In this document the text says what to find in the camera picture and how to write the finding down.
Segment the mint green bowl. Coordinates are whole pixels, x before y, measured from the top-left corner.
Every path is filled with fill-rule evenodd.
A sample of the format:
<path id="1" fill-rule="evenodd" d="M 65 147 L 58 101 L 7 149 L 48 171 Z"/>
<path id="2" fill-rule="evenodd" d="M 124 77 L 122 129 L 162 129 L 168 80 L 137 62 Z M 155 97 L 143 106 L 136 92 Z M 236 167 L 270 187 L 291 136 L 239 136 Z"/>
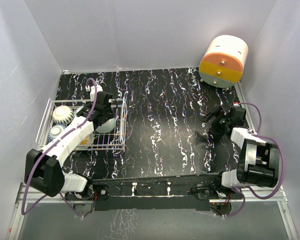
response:
<path id="1" fill-rule="evenodd" d="M 106 134 L 111 132 L 115 128 L 115 126 L 116 126 L 116 120 L 115 118 L 111 118 L 101 126 L 97 127 L 95 131 L 100 134 Z"/>

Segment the yellow floral bowl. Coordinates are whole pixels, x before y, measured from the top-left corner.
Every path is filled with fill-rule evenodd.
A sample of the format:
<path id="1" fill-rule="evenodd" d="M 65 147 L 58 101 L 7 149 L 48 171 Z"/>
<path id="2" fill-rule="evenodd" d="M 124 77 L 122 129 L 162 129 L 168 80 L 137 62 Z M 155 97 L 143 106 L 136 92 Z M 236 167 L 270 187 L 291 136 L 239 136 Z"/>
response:
<path id="1" fill-rule="evenodd" d="M 87 135 L 77 146 L 77 150 L 85 150 L 90 148 L 94 143 L 95 136 L 93 133 Z"/>

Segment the white orange-rimmed bowl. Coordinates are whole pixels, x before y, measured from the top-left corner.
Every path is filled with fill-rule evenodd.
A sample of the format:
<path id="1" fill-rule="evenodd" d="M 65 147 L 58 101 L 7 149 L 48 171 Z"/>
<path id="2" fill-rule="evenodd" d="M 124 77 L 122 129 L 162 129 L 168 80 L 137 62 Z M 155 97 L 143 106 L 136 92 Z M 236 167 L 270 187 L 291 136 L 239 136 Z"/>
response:
<path id="1" fill-rule="evenodd" d="M 52 120 L 57 125 L 68 125 L 73 121 L 74 117 L 74 111 L 66 105 L 58 106 L 52 112 Z"/>

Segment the red patterned bowl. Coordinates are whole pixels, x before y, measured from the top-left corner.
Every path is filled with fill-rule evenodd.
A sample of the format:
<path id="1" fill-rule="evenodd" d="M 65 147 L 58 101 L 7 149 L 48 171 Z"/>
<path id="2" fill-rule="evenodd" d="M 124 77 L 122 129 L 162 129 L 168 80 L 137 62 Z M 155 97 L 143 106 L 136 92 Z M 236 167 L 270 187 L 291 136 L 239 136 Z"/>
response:
<path id="1" fill-rule="evenodd" d="M 56 124 L 56 125 L 52 126 L 51 129 L 48 132 L 46 143 L 49 144 L 50 142 L 52 142 L 65 129 L 66 129 L 66 127 L 64 125 L 60 125 L 60 124 Z"/>

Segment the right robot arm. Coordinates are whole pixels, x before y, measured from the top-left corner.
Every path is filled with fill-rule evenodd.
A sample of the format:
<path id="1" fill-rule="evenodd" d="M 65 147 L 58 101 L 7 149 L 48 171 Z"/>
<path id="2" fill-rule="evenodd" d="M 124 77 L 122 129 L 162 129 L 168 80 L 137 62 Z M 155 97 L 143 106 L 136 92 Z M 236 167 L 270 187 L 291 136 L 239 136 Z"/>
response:
<path id="1" fill-rule="evenodd" d="M 219 174 L 218 183 L 213 185 L 213 194 L 223 199 L 232 187 L 258 186 L 273 188 L 278 183 L 280 151 L 275 143 L 267 142 L 249 133 L 244 128 L 246 110 L 232 106 L 225 111 L 215 107 L 204 115 L 202 121 L 212 121 L 208 136 L 216 142 L 227 136 L 240 148 L 237 168 Z"/>

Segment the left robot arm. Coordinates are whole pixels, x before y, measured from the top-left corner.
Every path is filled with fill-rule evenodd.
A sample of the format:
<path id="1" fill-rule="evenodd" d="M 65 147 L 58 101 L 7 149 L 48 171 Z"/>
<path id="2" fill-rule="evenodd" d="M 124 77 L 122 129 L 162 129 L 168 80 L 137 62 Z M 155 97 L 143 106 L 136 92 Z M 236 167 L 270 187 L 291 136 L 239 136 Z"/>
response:
<path id="1" fill-rule="evenodd" d="M 31 149 L 26 155 L 24 182 L 41 193 L 55 197 L 59 193 L 76 192 L 83 200 L 93 195 L 89 178 L 62 170 L 65 160 L 75 148 L 98 127 L 115 117 L 112 105 L 114 95 L 99 91 L 93 101 L 78 111 L 70 124 L 49 144 L 39 150 Z"/>

